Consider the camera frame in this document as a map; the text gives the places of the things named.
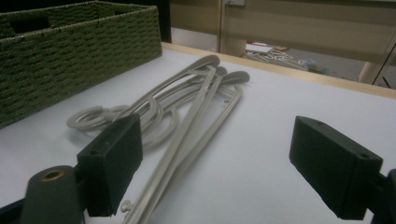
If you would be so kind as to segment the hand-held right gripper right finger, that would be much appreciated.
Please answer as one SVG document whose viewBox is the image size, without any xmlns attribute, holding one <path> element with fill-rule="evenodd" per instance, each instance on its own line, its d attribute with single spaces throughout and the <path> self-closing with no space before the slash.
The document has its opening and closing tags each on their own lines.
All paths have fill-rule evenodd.
<svg viewBox="0 0 396 224">
<path fill-rule="evenodd" d="M 341 219 L 362 220 L 382 158 L 328 124 L 295 118 L 290 162 Z"/>
</svg>

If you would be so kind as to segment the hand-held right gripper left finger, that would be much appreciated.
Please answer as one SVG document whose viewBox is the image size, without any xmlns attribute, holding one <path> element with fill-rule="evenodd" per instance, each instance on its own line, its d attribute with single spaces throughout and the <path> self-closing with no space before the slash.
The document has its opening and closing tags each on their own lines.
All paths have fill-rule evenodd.
<svg viewBox="0 0 396 224">
<path fill-rule="evenodd" d="M 138 115 L 116 120 L 78 153 L 78 172 L 88 182 L 87 209 L 91 217 L 117 214 L 142 160 Z"/>
</svg>

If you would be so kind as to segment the green woven basket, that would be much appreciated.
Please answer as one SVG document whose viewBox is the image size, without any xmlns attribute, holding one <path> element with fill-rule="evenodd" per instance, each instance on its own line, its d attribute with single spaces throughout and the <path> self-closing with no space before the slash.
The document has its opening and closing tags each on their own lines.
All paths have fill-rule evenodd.
<svg viewBox="0 0 396 224">
<path fill-rule="evenodd" d="M 0 13 L 0 129 L 161 54 L 155 6 L 90 1 Z"/>
</svg>

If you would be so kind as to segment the grey plastic hanger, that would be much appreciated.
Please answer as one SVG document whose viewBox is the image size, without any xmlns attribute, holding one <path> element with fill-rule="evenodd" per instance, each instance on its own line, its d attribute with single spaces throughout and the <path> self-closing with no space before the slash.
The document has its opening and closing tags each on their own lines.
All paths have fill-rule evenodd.
<svg viewBox="0 0 396 224">
<path fill-rule="evenodd" d="M 191 140 L 193 130 L 202 118 L 208 101 L 213 98 L 222 81 L 222 76 L 216 73 L 218 65 L 218 56 L 205 56 L 154 87 L 129 107 L 104 109 L 94 106 L 78 112 L 67 121 L 68 127 L 81 131 L 107 131 L 117 121 L 144 109 L 148 109 L 156 119 L 161 119 L 167 111 L 172 114 L 167 130 L 148 141 L 145 146 L 158 144 L 171 132 L 177 133 L 175 139 L 164 152 L 154 173 L 125 216 L 123 224 L 146 224 L 173 175 L 184 169 L 193 159 L 192 155 L 182 158 L 181 153 Z"/>
<path fill-rule="evenodd" d="M 190 75 L 193 75 L 193 77 L 176 85 L 170 90 L 161 93 L 158 96 L 149 94 L 143 100 L 143 102 L 145 102 L 146 104 L 140 106 L 137 109 L 137 112 L 141 115 L 147 113 L 148 111 L 150 113 L 150 116 L 147 117 L 147 120 L 143 122 L 142 128 L 144 136 L 152 132 L 152 130 L 161 121 L 164 114 L 170 113 L 172 116 L 170 124 L 165 131 L 163 131 L 161 134 L 157 135 L 153 139 L 149 140 L 147 143 L 143 144 L 143 148 L 150 148 L 160 144 L 176 129 L 179 123 L 177 108 L 180 105 L 184 104 L 192 96 L 194 96 L 196 99 L 203 99 L 201 104 L 198 106 L 198 109 L 195 111 L 194 115 L 185 116 L 184 118 L 184 120 L 191 119 L 191 123 L 187 126 L 187 129 L 181 134 L 182 139 L 180 141 L 180 146 L 190 147 L 191 150 L 183 158 L 177 159 L 177 167 L 170 174 L 170 179 L 168 180 L 166 187 L 170 187 L 171 185 L 176 183 L 177 180 L 181 176 L 183 176 L 184 173 L 189 169 L 189 167 L 192 165 L 192 163 L 195 161 L 201 151 L 205 148 L 205 146 L 209 143 L 218 128 L 228 117 L 228 115 L 238 102 L 239 98 L 242 95 L 242 89 L 240 88 L 240 84 L 246 83 L 250 79 L 249 74 L 243 71 L 236 71 L 230 74 L 216 73 L 215 81 L 210 82 L 209 84 L 205 84 L 203 77 L 208 78 L 208 73 L 199 72 L 198 70 L 190 70 Z M 186 94 L 176 98 L 176 100 L 171 102 L 169 105 L 161 105 L 161 101 L 165 100 L 171 95 L 174 95 L 177 92 L 182 91 L 183 89 L 193 86 L 201 86 L 202 88 L 205 88 L 205 92 L 201 94 L 199 90 L 189 91 Z M 202 121 L 204 113 L 207 110 L 211 99 L 217 91 L 220 91 L 222 94 L 227 94 L 230 96 L 230 99 L 226 101 L 227 106 L 222 111 L 222 113 L 212 122 L 210 127 L 205 131 L 200 139 L 194 145 L 192 145 L 191 141 L 192 137 L 194 136 L 194 132 L 198 124 Z"/>
<path fill-rule="evenodd" d="M 215 67 L 214 65 L 205 65 L 203 69 L 184 69 L 154 87 L 152 90 L 138 99 L 134 104 L 130 106 L 123 105 L 113 107 L 111 112 L 115 113 L 115 117 L 111 119 L 111 121 L 124 118 L 131 114 L 143 116 L 144 119 L 141 121 L 142 137 L 146 137 L 160 124 L 164 115 L 170 114 L 171 120 L 168 127 L 162 133 L 144 143 L 143 149 L 159 145 L 174 131 L 179 123 L 177 107 L 191 98 L 197 93 L 197 91 L 188 92 L 185 95 L 178 97 L 175 101 L 169 103 L 167 106 L 162 106 L 161 102 L 171 95 L 182 91 L 183 89 L 194 85 L 203 84 L 204 77 L 208 76 L 211 68 L 214 69 L 215 74 L 218 76 L 223 76 L 227 73 L 225 68 Z"/>
</svg>

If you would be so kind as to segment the white table mat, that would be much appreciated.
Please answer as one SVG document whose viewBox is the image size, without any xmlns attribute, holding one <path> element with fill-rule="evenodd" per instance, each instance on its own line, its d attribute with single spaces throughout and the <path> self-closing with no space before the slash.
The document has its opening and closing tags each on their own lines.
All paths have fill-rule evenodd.
<svg viewBox="0 0 396 224">
<path fill-rule="evenodd" d="M 0 130 L 0 207 L 22 198 L 29 178 L 73 165 L 89 137 L 67 127 L 74 113 L 129 105 L 194 61 L 175 50 Z M 299 116 L 323 121 L 396 168 L 396 99 L 359 83 L 297 78 L 249 67 L 237 106 L 189 171 L 152 214 L 151 224 L 369 224 L 339 219 L 290 163 Z"/>
</svg>

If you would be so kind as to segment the colourful plastic packets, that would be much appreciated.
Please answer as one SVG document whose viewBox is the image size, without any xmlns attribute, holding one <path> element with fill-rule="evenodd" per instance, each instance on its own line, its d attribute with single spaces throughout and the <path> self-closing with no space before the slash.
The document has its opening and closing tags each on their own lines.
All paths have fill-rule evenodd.
<svg viewBox="0 0 396 224">
<path fill-rule="evenodd" d="M 321 74 L 321 75 L 329 74 L 329 69 L 327 67 L 318 65 L 317 62 L 312 59 L 301 60 L 301 65 L 308 72 L 311 72 L 311 73 L 316 73 L 316 74 Z"/>
</svg>

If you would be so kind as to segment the pile of white hangers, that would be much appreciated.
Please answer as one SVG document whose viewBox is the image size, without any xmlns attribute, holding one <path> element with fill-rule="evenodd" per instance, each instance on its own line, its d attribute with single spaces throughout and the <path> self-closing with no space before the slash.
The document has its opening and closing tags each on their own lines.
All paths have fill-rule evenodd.
<svg viewBox="0 0 396 224">
<path fill-rule="evenodd" d="M 294 69 L 306 69 L 304 63 L 301 60 L 297 60 L 293 56 L 275 49 L 272 49 L 268 52 L 247 51 L 243 55 L 243 58 L 256 62 L 270 63 Z"/>
</svg>

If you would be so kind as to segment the white flat packet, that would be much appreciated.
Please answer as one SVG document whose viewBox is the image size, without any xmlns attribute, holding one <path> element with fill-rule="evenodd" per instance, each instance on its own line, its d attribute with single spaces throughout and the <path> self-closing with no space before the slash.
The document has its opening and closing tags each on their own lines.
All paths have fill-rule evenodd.
<svg viewBox="0 0 396 224">
<path fill-rule="evenodd" d="M 272 47 L 263 46 L 263 45 L 255 45 L 255 44 L 247 44 L 246 51 L 254 51 L 259 53 L 268 53 L 272 50 Z"/>
</svg>

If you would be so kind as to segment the light wooden shelf unit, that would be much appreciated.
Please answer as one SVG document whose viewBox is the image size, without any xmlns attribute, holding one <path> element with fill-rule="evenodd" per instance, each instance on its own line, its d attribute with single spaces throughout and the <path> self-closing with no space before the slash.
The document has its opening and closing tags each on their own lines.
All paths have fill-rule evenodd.
<svg viewBox="0 0 396 224">
<path fill-rule="evenodd" d="M 249 40 L 365 62 L 376 84 L 396 66 L 396 0 L 169 0 L 171 24 L 213 34 L 239 56 Z"/>
</svg>

